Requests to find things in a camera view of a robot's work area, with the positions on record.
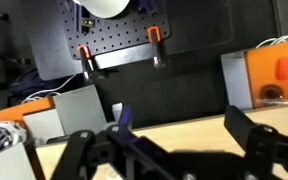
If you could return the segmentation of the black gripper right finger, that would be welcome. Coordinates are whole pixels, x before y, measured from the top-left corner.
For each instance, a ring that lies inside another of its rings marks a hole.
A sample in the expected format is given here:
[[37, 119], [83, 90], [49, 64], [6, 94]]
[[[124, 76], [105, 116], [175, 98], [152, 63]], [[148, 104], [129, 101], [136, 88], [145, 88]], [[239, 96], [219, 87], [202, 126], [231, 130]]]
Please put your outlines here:
[[246, 177], [273, 180], [275, 163], [288, 172], [288, 136], [255, 123], [236, 106], [226, 107], [224, 127], [245, 152]]

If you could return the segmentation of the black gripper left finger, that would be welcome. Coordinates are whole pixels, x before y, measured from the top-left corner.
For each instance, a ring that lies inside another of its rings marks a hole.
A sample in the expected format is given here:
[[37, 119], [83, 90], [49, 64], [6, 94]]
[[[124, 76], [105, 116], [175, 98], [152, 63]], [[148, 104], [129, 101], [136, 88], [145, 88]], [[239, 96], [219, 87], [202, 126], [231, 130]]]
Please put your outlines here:
[[92, 180], [97, 168], [110, 164], [123, 180], [170, 180], [162, 159], [166, 151], [128, 128], [131, 108], [124, 106], [119, 120], [98, 134], [91, 130], [73, 133], [51, 180]]

